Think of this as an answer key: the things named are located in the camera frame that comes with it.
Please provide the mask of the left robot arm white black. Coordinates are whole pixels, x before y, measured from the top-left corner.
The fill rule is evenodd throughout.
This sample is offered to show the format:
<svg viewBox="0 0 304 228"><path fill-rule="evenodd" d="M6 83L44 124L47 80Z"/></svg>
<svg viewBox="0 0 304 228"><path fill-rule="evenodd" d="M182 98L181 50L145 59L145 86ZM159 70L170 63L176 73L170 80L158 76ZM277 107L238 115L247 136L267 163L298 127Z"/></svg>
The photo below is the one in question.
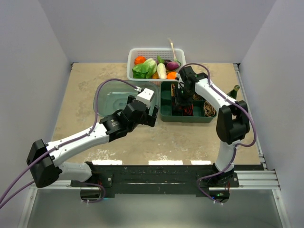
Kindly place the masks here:
<svg viewBox="0 0 304 228"><path fill-rule="evenodd" d="M73 156L92 147L110 143L125 137L138 125L155 126L159 107L149 107L138 97L129 96L126 107L105 116L93 126L67 138L45 143L33 142L27 157L27 165L38 188L44 188L58 180L71 180L94 186L98 174L87 163L67 162Z"/></svg>

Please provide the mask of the dark floral orange tie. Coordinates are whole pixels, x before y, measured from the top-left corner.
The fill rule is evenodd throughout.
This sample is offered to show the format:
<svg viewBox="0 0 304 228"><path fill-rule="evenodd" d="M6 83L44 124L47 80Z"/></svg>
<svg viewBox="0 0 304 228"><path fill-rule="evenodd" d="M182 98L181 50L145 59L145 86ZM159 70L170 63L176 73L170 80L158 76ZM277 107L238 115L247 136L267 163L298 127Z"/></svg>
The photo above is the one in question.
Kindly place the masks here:
<svg viewBox="0 0 304 228"><path fill-rule="evenodd" d="M173 115L183 115L183 108L180 104L178 104L177 96L171 98L172 101L172 114Z"/></svg>

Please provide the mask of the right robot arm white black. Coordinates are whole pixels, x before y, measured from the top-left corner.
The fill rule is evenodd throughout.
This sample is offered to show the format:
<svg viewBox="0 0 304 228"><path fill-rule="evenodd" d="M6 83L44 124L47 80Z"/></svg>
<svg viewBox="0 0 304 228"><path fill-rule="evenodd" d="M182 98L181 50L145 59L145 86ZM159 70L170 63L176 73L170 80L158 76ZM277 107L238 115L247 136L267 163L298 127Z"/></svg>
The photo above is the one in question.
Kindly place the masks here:
<svg viewBox="0 0 304 228"><path fill-rule="evenodd" d="M216 132L220 139L218 157L214 163L212 174L201 177L212 180L213 184L221 187L228 182L228 177L234 171L234 159L237 147L241 146L250 130L250 116L247 104L236 101L216 87L210 79L210 71L195 73L190 64L184 65L178 72L178 87L175 88L176 109L187 111L193 103L193 95L203 97L217 112Z"/></svg>

